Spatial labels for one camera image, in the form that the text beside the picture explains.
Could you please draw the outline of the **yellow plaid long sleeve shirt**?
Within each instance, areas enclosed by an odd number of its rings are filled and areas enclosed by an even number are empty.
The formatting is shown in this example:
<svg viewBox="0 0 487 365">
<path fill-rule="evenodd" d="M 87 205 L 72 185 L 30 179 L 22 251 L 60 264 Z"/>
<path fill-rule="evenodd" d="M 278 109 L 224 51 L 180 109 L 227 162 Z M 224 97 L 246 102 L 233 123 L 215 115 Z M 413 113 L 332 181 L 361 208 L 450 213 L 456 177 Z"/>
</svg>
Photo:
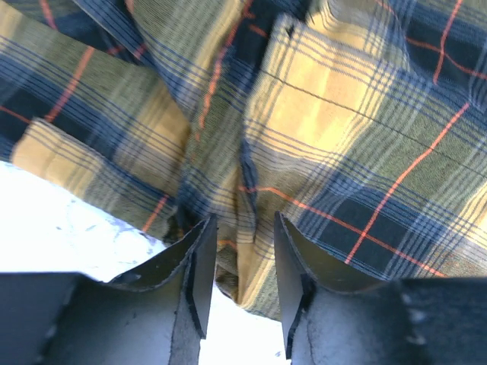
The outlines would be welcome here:
<svg viewBox="0 0 487 365">
<path fill-rule="evenodd" d="M 484 1 L 3 1 L 1 158 L 151 236 L 218 218 L 278 310 L 272 221 L 366 274 L 486 273 Z"/>
</svg>

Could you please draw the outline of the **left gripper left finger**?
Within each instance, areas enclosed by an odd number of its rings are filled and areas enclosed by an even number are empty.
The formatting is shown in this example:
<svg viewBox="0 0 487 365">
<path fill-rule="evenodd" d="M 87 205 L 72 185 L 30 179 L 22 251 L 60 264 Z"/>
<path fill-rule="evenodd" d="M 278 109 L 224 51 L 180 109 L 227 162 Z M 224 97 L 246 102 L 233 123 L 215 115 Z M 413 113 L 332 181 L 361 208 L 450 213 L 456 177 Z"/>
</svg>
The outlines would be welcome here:
<svg viewBox="0 0 487 365">
<path fill-rule="evenodd" d="M 212 214 L 194 226 L 181 240 L 118 275 L 107 286 L 144 293 L 163 287 L 183 272 L 183 297 L 189 304 L 197 333 L 205 339 L 215 275 L 217 231 L 217 218 Z"/>
</svg>

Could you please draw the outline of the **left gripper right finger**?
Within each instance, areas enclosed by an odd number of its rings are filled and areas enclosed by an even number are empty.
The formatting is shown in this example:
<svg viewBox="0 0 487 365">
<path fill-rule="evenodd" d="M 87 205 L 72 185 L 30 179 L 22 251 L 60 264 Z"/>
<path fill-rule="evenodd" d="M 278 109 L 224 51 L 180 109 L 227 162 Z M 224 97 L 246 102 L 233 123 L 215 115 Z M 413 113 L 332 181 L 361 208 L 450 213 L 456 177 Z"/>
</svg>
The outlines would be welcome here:
<svg viewBox="0 0 487 365">
<path fill-rule="evenodd" d="M 293 350 L 294 336 L 318 287 L 354 293 L 377 286 L 382 280 L 337 259 L 308 240 L 281 212 L 274 217 L 275 268 L 285 352 Z"/>
</svg>

